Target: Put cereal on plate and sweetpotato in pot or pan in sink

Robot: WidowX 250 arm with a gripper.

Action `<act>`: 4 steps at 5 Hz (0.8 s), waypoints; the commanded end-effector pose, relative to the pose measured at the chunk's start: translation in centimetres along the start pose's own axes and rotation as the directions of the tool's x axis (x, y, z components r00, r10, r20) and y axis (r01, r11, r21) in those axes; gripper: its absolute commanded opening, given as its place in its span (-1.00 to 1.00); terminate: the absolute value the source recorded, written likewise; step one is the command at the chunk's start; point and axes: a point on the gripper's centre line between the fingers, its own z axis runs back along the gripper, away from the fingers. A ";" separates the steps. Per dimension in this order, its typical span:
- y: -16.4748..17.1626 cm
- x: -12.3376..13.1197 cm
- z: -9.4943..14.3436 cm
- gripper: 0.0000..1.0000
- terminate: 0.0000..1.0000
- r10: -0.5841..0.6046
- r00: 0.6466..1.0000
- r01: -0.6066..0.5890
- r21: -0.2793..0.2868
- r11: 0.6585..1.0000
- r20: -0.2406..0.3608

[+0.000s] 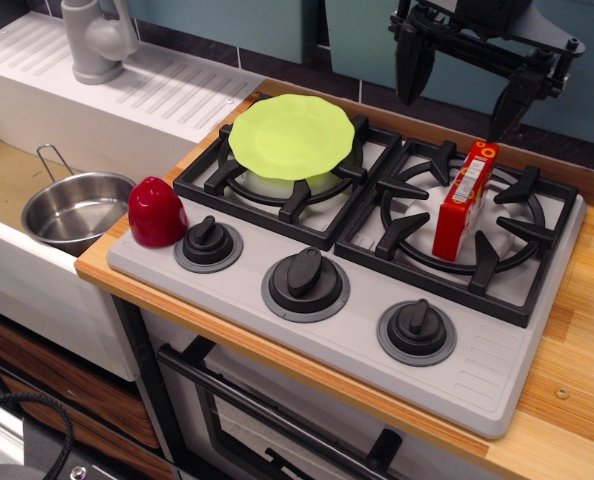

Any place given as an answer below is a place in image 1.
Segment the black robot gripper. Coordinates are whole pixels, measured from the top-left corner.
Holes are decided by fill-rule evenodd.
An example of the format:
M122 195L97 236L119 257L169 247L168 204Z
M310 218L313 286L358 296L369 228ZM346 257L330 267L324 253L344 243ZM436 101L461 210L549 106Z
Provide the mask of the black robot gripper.
M546 19L532 1L401 1L389 30L397 43L396 93L411 105L425 89L437 52L508 80L488 142L501 142L549 84L563 84L586 47Z

